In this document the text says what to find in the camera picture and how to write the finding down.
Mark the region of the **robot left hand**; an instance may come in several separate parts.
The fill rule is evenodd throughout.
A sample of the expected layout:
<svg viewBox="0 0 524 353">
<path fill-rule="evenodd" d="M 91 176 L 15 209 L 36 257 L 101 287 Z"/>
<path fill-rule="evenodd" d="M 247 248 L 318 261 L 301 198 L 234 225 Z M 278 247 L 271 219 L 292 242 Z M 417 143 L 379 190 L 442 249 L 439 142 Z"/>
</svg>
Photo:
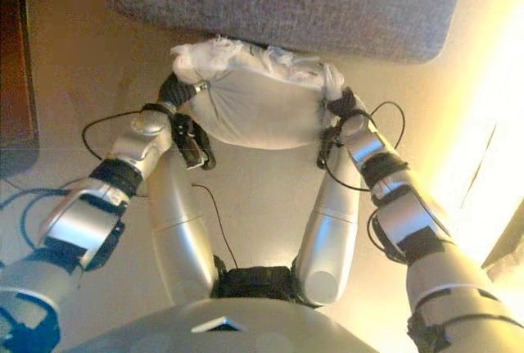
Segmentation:
<svg viewBox="0 0 524 353">
<path fill-rule="evenodd" d="M 209 87 L 210 84 L 207 81 L 189 84 L 183 82 L 172 73 L 160 86 L 158 102 L 167 103 L 174 109 L 178 109 L 185 103 L 190 102 L 196 95 L 208 91 Z"/>
</svg>

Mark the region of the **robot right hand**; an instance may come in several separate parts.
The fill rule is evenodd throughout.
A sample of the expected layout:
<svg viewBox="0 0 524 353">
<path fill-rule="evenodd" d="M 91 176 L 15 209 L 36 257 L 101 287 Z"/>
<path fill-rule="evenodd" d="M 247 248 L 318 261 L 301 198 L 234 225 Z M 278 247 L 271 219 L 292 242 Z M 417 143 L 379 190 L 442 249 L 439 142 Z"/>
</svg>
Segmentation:
<svg viewBox="0 0 524 353">
<path fill-rule="evenodd" d="M 327 110 L 342 121 L 346 121 L 356 115 L 368 114 L 364 104 L 349 87 L 341 91 L 340 98 L 327 103 Z"/>
</svg>

